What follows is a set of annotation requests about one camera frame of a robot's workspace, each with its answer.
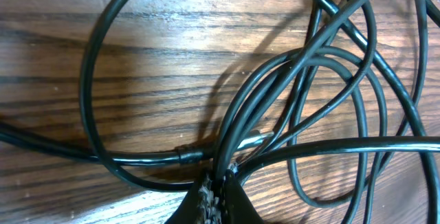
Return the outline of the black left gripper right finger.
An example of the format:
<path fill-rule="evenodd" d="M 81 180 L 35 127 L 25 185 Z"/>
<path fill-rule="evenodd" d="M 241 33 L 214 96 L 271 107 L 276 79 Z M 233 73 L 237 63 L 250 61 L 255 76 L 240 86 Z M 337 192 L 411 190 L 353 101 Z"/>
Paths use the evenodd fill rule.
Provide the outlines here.
<path fill-rule="evenodd" d="M 222 223 L 264 224 L 233 172 L 226 173 L 222 193 Z"/>

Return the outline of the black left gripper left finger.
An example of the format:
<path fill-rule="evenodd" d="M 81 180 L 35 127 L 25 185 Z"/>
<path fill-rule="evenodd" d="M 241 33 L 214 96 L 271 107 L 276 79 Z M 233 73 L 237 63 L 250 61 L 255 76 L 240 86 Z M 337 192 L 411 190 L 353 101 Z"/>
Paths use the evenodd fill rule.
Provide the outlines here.
<path fill-rule="evenodd" d="M 165 224 L 209 223 L 215 223 L 215 194 L 209 174 L 202 174 Z"/>

